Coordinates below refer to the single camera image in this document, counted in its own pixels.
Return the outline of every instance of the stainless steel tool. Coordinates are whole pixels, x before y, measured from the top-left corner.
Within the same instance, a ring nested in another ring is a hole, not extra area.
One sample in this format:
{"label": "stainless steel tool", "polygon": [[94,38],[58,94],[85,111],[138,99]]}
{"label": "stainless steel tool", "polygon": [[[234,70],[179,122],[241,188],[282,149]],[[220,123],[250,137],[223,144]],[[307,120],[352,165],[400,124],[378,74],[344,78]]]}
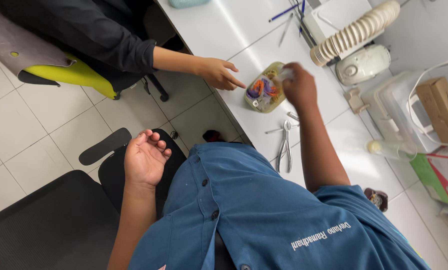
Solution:
{"label": "stainless steel tool", "polygon": [[279,152],[279,155],[277,156],[277,172],[280,173],[281,169],[281,158],[284,152],[284,149],[287,149],[287,156],[289,157],[289,166],[287,168],[287,172],[291,172],[292,168],[292,154],[291,154],[291,144],[289,143],[289,130],[292,128],[292,123],[289,120],[286,120],[284,122],[284,140],[283,144],[281,146],[281,151]]}

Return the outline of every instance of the white machine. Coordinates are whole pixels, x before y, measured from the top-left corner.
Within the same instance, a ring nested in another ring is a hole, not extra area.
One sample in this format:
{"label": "white machine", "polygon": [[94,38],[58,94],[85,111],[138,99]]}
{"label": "white machine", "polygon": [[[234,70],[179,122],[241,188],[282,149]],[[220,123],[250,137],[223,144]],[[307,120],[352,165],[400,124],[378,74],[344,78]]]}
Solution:
{"label": "white machine", "polygon": [[311,49],[312,61],[323,66],[335,57],[346,58],[383,33],[399,12],[395,0],[373,9],[367,0],[328,0],[304,17],[318,44]]}
{"label": "white machine", "polygon": [[376,77],[389,68],[391,55],[383,45],[360,49],[336,65],[338,79],[344,85],[355,85]]}

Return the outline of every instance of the pen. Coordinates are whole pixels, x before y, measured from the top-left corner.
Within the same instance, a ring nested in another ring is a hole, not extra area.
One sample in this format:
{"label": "pen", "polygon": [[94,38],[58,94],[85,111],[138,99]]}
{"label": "pen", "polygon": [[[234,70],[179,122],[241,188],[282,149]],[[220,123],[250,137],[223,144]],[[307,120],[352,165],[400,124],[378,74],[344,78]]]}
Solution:
{"label": "pen", "polygon": [[288,8],[288,9],[286,9],[285,11],[279,13],[278,15],[275,15],[274,17],[272,17],[272,18],[269,20],[269,22],[272,22],[272,21],[274,21],[275,19],[281,17],[282,15],[288,13],[290,10],[292,10],[293,8],[295,8],[295,7],[297,7],[297,6],[299,6],[299,3],[295,4],[294,6]]}
{"label": "pen", "polygon": [[291,16],[289,16],[289,19],[287,19],[286,27],[284,28],[284,33],[283,33],[283,36],[281,37],[281,40],[279,40],[278,47],[281,47],[281,44],[282,44],[282,42],[284,40],[284,37],[286,36],[287,29],[289,28],[289,25],[291,24],[291,19],[292,19],[293,15],[294,15],[294,13],[291,13]]}
{"label": "pen", "polygon": [[[306,3],[306,0],[302,0],[302,8],[301,8],[301,22],[302,22],[302,18],[304,18],[304,4]],[[299,26],[299,37],[301,37],[301,33],[302,33],[302,27]]]}

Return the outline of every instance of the light blue object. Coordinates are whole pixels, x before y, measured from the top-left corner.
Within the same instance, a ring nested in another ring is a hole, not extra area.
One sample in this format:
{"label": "light blue object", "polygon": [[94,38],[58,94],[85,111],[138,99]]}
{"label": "light blue object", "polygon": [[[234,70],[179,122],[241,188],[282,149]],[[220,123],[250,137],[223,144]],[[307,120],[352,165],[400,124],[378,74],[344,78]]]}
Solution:
{"label": "light blue object", "polygon": [[169,0],[171,5],[176,9],[190,8],[198,5],[203,5],[210,0]]}

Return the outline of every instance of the chair armrest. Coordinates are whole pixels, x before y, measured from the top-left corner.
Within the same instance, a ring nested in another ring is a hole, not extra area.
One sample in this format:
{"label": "chair armrest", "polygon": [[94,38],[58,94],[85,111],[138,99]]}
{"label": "chair armrest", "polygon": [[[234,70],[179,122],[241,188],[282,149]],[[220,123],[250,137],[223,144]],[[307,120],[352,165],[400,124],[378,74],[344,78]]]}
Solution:
{"label": "chair armrest", "polygon": [[108,153],[128,144],[131,139],[131,133],[124,127],[120,128],[101,142],[82,152],[79,156],[79,161],[82,165],[91,165]]}

